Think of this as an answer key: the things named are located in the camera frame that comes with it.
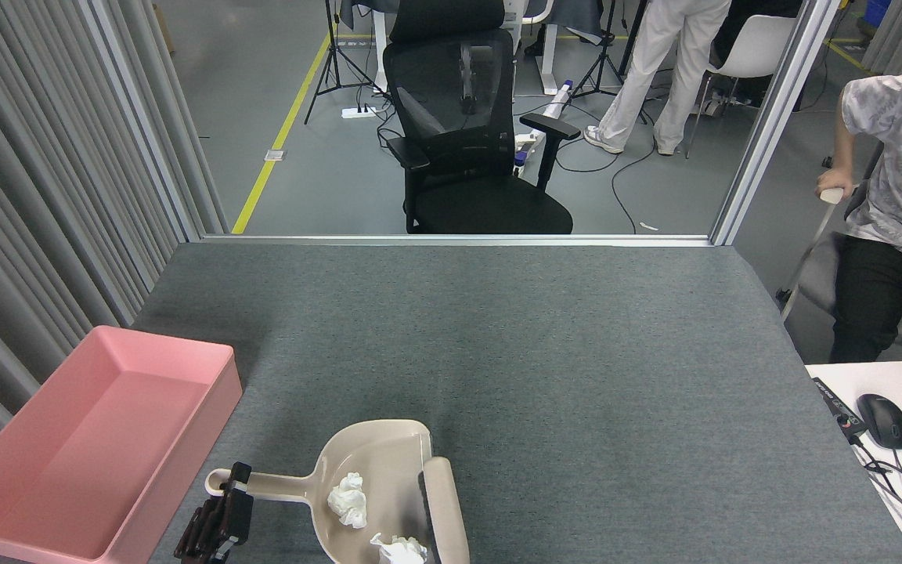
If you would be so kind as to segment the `person's right hand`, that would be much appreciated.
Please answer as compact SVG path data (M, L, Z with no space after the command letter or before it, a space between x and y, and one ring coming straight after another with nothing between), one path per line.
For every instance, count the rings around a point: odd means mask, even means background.
M824 199L824 193L833 193L838 201L851 196L854 190L853 173L849 168L830 168L817 177L815 194Z

